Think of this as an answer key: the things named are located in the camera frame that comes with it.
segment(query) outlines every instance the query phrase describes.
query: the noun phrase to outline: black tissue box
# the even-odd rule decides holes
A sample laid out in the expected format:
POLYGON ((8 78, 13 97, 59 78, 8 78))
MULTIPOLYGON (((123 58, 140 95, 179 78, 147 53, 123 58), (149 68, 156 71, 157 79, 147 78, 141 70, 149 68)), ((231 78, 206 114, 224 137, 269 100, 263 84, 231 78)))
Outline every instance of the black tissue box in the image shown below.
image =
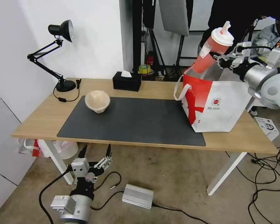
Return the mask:
POLYGON ((131 78, 122 77, 121 72, 117 72, 113 77, 113 88, 138 92, 141 86, 141 75, 133 73, 131 75, 131 78))

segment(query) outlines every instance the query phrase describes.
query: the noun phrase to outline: black desk mat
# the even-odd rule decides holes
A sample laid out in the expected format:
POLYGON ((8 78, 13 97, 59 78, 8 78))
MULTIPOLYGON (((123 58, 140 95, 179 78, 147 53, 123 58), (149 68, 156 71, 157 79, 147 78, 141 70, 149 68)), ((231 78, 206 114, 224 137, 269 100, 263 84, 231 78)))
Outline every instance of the black desk mat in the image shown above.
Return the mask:
POLYGON ((62 138, 205 146, 202 133, 192 129, 180 101, 111 97, 97 114, 85 96, 57 134, 62 138))

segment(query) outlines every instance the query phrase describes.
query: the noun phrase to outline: lamp shade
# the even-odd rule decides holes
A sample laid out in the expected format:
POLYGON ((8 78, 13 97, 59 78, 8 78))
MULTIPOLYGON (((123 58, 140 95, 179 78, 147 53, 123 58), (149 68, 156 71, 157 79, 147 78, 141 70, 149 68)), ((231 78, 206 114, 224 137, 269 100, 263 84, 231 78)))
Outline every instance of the lamp shade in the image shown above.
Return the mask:
POLYGON ((49 25, 49 33, 54 36, 63 36, 64 39, 73 42, 74 40, 74 27, 71 20, 64 21, 59 25, 49 25))

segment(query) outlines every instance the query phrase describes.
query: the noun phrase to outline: ceramic bowl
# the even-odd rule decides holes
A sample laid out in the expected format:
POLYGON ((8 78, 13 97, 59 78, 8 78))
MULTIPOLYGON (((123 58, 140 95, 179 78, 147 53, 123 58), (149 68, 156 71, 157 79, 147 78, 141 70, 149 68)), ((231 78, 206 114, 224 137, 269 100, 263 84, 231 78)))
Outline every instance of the ceramic bowl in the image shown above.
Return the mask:
POLYGON ((110 105, 110 97, 104 91, 94 90, 86 94, 85 104, 89 109, 100 114, 110 105))

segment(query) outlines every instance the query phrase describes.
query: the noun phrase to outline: lamp arm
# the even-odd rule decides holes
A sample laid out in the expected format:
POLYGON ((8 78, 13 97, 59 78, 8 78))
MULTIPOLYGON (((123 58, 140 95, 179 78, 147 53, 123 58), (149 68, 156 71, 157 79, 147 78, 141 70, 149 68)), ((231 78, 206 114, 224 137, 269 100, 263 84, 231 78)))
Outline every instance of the lamp arm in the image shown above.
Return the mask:
POLYGON ((29 55, 27 56, 27 58, 28 58, 29 61, 33 62, 34 64, 36 64, 37 66, 39 66, 39 67, 41 67, 43 70, 45 70, 46 72, 50 73, 52 76, 54 76, 55 78, 57 78, 61 83, 65 81, 65 79, 63 78, 62 75, 57 74, 56 72, 54 72, 53 70, 47 68, 46 66, 44 66, 42 63, 38 62, 37 60, 38 60, 39 58, 41 58, 41 57, 43 57, 43 56, 45 56, 45 55, 51 53, 52 51, 54 51, 54 50, 56 50, 56 49, 62 47, 62 41, 63 41, 62 39, 56 39, 55 41, 53 41, 53 42, 50 43, 49 45, 43 47, 42 49, 40 49, 40 50, 38 50, 38 51, 36 51, 36 52, 34 52, 34 53, 32 53, 32 54, 29 54, 29 55), (41 51, 43 51, 44 49, 46 49, 46 48, 52 46, 53 44, 58 44, 58 46, 55 47, 55 48, 53 48, 53 49, 51 49, 51 50, 49 50, 49 51, 47 51, 47 52, 41 52, 41 51))

